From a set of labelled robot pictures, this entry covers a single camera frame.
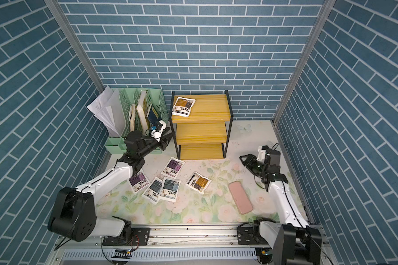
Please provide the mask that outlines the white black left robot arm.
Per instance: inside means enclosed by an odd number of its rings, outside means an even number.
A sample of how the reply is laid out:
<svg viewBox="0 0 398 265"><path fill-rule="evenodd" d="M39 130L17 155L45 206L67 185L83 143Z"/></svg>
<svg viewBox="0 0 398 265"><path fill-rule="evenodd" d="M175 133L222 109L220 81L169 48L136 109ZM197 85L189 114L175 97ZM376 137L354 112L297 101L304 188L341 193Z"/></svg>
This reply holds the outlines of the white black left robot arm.
<svg viewBox="0 0 398 265"><path fill-rule="evenodd" d="M116 216L100 218L95 205L114 187L138 173L145 164L145 156L156 148L165 150L174 135L169 129L157 138L138 130L130 132L124 140L127 150L113 168L76 188L65 187L58 192L48 230L77 242L106 236L115 245L129 244L132 223Z"/></svg>

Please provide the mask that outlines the wooden black-frame three-tier shelf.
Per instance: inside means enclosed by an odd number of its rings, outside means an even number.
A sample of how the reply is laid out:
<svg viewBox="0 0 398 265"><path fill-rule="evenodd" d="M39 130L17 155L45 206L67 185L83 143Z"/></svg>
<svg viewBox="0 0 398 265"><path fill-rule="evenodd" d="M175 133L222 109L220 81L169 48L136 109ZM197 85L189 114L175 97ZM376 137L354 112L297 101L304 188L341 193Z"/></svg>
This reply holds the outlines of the wooden black-frame three-tier shelf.
<svg viewBox="0 0 398 265"><path fill-rule="evenodd" d="M170 114L174 144L180 160L225 159L232 130L234 113L230 94L177 95L172 92L171 107L181 98L194 99L188 117Z"/></svg>

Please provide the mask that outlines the teal coffee bag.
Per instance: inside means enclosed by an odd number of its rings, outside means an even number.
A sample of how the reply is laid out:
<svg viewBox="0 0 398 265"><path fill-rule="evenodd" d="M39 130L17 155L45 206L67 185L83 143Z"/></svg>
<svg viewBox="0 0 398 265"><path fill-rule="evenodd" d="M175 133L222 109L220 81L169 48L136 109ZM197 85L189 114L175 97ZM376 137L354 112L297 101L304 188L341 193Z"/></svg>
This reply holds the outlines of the teal coffee bag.
<svg viewBox="0 0 398 265"><path fill-rule="evenodd" d="M158 204L160 201L160 192L163 188L163 183L163 180L160 178L154 178L151 184L143 192L142 197L154 205Z"/></svg>
<svg viewBox="0 0 398 265"><path fill-rule="evenodd" d="M180 184L180 180L168 177L164 178L163 187L160 191L159 198L169 202L176 202Z"/></svg>

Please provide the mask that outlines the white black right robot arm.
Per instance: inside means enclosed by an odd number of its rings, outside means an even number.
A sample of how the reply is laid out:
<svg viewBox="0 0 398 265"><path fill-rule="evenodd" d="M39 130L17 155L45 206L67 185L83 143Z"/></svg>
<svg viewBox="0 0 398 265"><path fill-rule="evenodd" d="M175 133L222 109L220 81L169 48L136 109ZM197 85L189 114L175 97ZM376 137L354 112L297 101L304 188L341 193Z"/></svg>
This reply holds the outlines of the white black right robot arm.
<svg viewBox="0 0 398 265"><path fill-rule="evenodd" d="M322 236L304 219L294 202L287 177L280 172L281 152L260 146L258 155L240 156L243 166L263 184L273 200L280 225L273 220L257 218L253 223L257 242L271 248L275 265L319 265Z"/></svg>

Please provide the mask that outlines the yellow coffee bag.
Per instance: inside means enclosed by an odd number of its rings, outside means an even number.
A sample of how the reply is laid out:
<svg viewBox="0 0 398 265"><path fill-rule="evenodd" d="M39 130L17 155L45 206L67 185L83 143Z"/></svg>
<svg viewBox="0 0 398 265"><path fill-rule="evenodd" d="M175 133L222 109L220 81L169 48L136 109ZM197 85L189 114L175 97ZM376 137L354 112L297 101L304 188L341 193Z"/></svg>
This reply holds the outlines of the yellow coffee bag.
<svg viewBox="0 0 398 265"><path fill-rule="evenodd" d="M194 191L199 192L200 194L204 194L206 188L210 185L212 181L199 174L198 172L194 172L193 175L188 179L186 185Z"/></svg>
<svg viewBox="0 0 398 265"><path fill-rule="evenodd" d="M172 115L189 117L195 102L195 99L178 97L172 107Z"/></svg>

